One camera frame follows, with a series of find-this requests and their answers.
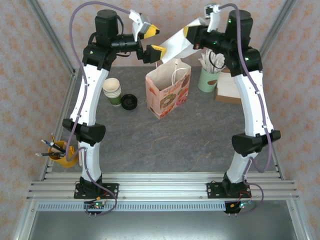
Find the yellow cup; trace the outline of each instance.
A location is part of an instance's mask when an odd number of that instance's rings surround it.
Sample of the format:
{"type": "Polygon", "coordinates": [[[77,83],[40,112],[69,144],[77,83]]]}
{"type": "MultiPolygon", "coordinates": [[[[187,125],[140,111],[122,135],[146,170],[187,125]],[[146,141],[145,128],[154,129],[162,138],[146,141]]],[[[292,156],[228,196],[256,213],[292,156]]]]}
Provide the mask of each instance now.
{"type": "MultiPolygon", "coordinates": [[[[58,145],[60,148],[63,148],[64,141],[57,141],[55,142],[56,145],[58,145]]],[[[48,149],[48,153],[52,153],[51,147],[48,149]]],[[[73,146],[69,147],[69,159],[72,157],[72,155],[75,154],[75,148],[73,146]]],[[[71,168],[73,167],[77,161],[78,161],[78,155],[74,157],[71,161],[67,161],[67,157],[64,156],[63,158],[59,158],[59,156],[49,156],[49,158],[52,161],[57,162],[58,164],[62,165],[64,168],[71,168]]]]}

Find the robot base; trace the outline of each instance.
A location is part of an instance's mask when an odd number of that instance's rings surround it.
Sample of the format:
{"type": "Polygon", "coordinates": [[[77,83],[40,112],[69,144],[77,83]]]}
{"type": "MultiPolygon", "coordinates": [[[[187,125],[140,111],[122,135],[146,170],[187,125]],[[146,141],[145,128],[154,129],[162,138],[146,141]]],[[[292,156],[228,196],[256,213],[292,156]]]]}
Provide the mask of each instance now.
{"type": "MultiPolygon", "coordinates": [[[[96,181],[97,184],[103,186],[104,188],[110,190],[116,198],[118,198],[119,184],[118,183],[102,183],[102,175],[96,181]]],[[[74,199],[95,199],[100,197],[101,199],[114,199],[109,193],[104,194],[104,191],[94,185],[91,181],[84,180],[80,177],[79,183],[75,185],[74,199]]]]}
{"type": "Polygon", "coordinates": [[[209,182],[206,184],[208,199],[238,199],[240,192],[250,192],[250,187],[243,182],[231,183],[227,173],[222,182],[209,182]]]}

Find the black cup lid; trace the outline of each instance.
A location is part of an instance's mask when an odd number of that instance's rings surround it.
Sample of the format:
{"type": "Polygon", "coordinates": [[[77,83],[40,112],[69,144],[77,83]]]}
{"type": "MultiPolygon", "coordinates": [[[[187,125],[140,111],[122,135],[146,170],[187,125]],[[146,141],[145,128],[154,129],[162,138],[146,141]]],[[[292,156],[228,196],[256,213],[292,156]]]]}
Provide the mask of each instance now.
{"type": "Polygon", "coordinates": [[[121,106],[125,110],[133,110],[138,105],[138,99],[132,94],[126,94],[121,98],[121,106]]]}

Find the floral wallpaper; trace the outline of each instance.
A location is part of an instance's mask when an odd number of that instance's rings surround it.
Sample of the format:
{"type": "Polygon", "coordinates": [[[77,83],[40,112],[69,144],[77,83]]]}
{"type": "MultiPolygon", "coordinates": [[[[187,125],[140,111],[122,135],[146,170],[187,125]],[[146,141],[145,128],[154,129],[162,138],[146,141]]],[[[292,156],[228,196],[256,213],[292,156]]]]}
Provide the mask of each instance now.
{"type": "MultiPolygon", "coordinates": [[[[74,9],[89,0],[38,0],[57,37],[59,38],[74,67],[78,67],[73,57],[68,35],[69,20],[74,9]]],[[[160,45],[181,28],[194,19],[204,18],[204,6],[210,3],[235,3],[240,9],[247,10],[253,18],[253,28],[250,45],[260,48],[276,17],[279,15],[285,0],[101,0],[126,10],[135,10],[145,13],[150,21],[160,29],[160,34],[142,41],[142,44],[160,45]]],[[[97,11],[106,9],[104,6],[90,5],[80,10],[73,22],[74,43],[82,58],[83,49],[88,43],[89,36],[95,31],[95,17],[97,11]]],[[[224,31],[227,25],[228,7],[221,11],[219,30],[224,31]]],[[[132,20],[128,15],[118,12],[124,23],[124,33],[132,32],[132,20]]],[[[183,61],[190,66],[200,66],[199,53],[185,58],[183,61]]],[[[118,57],[113,66],[142,66],[143,62],[137,60],[136,54],[130,57],[118,57]]]]}
{"type": "Polygon", "coordinates": [[[320,239],[320,5],[300,0],[264,62],[264,89],[285,176],[298,182],[320,239]]]}
{"type": "Polygon", "coordinates": [[[0,42],[0,239],[11,240],[70,76],[25,0],[0,4],[0,42]]]}

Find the paper bag handle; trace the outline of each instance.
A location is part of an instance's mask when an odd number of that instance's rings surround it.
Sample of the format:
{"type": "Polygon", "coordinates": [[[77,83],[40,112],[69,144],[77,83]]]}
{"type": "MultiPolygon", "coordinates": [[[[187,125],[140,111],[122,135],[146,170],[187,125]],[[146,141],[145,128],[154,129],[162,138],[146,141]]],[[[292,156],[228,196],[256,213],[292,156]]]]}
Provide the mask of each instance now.
{"type": "Polygon", "coordinates": [[[181,70],[181,69],[188,69],[187,67],[181,67],[181,68],[178,68],[176,70],[173,71],[172,73],[172,76],[171,76],[171,83],[172,85],[174,85],[176,83],[176,75],[175,75],[175,72],[178,71],[178,70],[181,70]]]}

